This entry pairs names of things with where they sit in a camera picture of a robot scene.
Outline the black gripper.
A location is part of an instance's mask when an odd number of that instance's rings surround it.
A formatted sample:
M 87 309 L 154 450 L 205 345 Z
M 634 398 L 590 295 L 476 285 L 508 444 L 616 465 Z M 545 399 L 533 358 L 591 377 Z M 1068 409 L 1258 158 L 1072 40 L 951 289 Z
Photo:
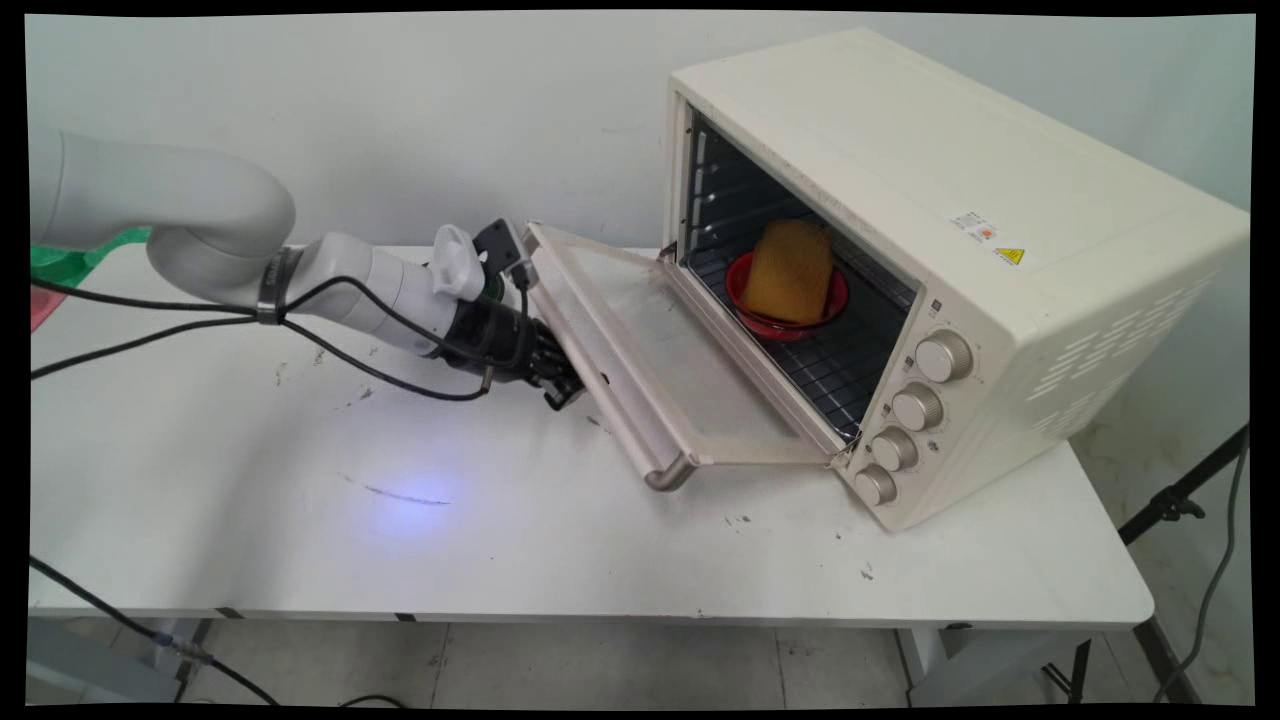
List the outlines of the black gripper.
M 540 319 L 488 299 L 461 301 L 438 357 L 456 370 L 483 375 L 493 370 L 499 384 L 526 382 L 541 387 L 556 413 L 585 391 L 550 328 Z

